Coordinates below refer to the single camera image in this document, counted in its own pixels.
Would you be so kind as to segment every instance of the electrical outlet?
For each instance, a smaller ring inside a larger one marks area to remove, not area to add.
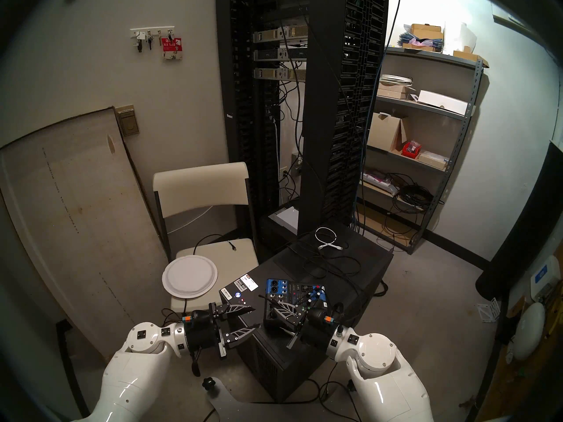
[[[298,156],[297,154],[292,154],[291,164],[293,165],[293,167],[291,168],[291,172],[289,172],[289,175],[291,175],[293,178],[300,176],[301,165],[303,164],[303,157],[301,155]]]

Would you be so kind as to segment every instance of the chair backrest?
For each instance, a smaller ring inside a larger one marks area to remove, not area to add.
[[[158,172],[153,191],[158,193],[162,217],[211,205],[248,205],[246,163],[225,163]]]

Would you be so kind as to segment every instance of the chair seat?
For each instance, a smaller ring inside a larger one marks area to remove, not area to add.
[[[216,302],[217,305],[221,304],[219,290],[258,266],[258,259],[256,258],[254,245],[252,244],[251,239],[239,238],[231,240],[231,243],[235,245],[236,251],[233,251],[228,242],[218,242],[198,246],[198,249],[195,252],[196,255],[207,257],[217,267],[217,281],[207,293],[198,296],[197,298],[187,300],[187,312],[198,309],[206,310],[209,308],[210,302]],[[193,248],[182,249],[181,251],[178,251],[176,258],[184,255],[192,255],[193,253]],[[172,296],[170,308],[175,312],[183,312],[184,299]]]

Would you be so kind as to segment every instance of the white cable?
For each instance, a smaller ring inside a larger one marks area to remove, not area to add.
[[[322,240],[320,240],[320,239],[317,237],[317,233],[319,232],[320,229],[327,229],[328,231],[330,231],[332,234],[335,235],[335,239],[334,239],[332,242],[330,242],[330,243],[323,242]],[[316,238],[316,240],[318,240],[319,242],[322,243],[322,245],[319,246],[319,249],[323,249],[323,248],[326,247],[326,246],[330,246],[330,247],[333,247],[333,248],[335,248],[335,249],[339,249],[340,251],[342,251],[342,247],[341,247],[341,246],[334,245],[334,243],[336,242],[336,233],[335,233],[334,231],[332,231],[332,230],[331,230],[330,228],[328,228],[328,227],[319,227],[319,228],[317,228],[316,231],[315,231],[315,238]]]
[[[397,85],[397,86],[407,86],[407,87],[413,85],[412,78],[404,77],[400,75],[390,75],[390,74],[381,75],[381,77],[379,77],[379,82],[385,84]]]
[[[178,227],[178,228],[176,228],[176,229],[173,229],[172,231],[169,231],[169,232],[167,232],[166,234],[172,234],[172,233],[174,233],[175,231],[178,231],[180,228],[187,227],[190,223],[194,222],[196,219],[199,219],[199,218],[200,218],[201,216],[203,216],[205,213],[209,212],[209,211],[211,210],[211,207],[209,207],[205,212],[201,213],[201,215],[199,215],[198,217],[192,219],[190,222],[188,222],[188,223],[182,225],[181,227]]]

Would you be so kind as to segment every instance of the white folding chair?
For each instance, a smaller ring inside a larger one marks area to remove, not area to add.
[[[168,261],[172,261],[172,257],[165,219],[187,210],[212,205],[247,205],[252,236],[256,239],[256,225],[248,191],[248,170],[244,162],[158,172],[153,177],[153,190]],[[217,281],[207,293],[188,299],[187,302],[183,298],[172,296],[172,310],[182,312],[185,306],[186,311],[192,311],[207,309],[210,302],[220,304],[219,290],[258,266],[253,240],[239,238],[230,242],[236,250],[233,250],[228,241],[198,246],[196,255],[207,257],[217,267]],[[178,251],[176,258],[193,252],[194,248],[182,249]]]

